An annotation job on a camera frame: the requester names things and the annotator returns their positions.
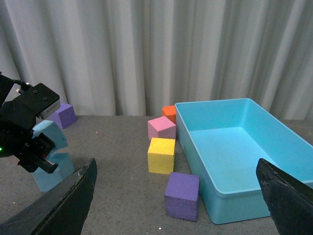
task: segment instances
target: orange cube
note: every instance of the orange cube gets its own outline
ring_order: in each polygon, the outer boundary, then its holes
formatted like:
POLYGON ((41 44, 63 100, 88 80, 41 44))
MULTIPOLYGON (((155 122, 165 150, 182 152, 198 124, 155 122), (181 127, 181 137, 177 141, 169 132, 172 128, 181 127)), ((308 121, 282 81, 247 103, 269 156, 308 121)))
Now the orange cube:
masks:
POLYGON ((175 105, 164 106, 162 109, 162 116, 166 116, 169 120, 176 124, 176 109, 175 105))

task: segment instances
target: yellow cube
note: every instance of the yellow cube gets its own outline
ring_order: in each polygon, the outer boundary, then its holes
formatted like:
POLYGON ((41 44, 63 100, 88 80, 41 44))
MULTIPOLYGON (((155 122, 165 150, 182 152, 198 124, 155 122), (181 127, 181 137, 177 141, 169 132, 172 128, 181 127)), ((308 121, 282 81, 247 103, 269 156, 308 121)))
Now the yellow cube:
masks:
POLYGON ((175 140, 152 138, 148 150, 149 172, 170 174, 174 171, 175 140))

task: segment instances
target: pink cube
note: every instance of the pink cube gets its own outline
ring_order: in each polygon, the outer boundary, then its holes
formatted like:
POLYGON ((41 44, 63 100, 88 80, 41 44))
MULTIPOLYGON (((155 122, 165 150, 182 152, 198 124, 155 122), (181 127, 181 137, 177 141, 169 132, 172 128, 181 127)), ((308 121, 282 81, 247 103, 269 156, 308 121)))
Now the pink cube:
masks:
POLYGON ((176 139, 176 125, 166 116, 148 121, 148 137, 176 139))

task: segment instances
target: light blue plastic bin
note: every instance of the light blue plastic bin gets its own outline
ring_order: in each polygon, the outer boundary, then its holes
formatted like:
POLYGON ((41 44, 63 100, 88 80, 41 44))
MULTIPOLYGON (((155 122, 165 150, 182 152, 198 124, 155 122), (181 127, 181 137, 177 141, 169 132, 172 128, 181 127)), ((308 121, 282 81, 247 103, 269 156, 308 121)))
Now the light blue plastic bin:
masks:
POLYGON ((251 99, 177 103, 179 142, 215 224, 269 216, 256 166, 264 158, 313 187, 313 147, 251 99))

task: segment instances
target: purple cube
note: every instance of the purple cube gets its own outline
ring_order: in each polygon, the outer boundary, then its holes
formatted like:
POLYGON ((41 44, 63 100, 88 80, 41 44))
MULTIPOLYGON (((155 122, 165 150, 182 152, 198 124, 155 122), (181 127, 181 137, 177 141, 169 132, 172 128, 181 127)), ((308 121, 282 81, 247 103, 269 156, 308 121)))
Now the purple cube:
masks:
POLYGON ((172 172, 165 190, 166 215, 196 222, 200 177, 172 172))
POLYGON ((61 129, 67 128, 76 122, 74 108, 70 104, 61 103, 61 107, 51 114, 49 119, 54 121, 61 129))

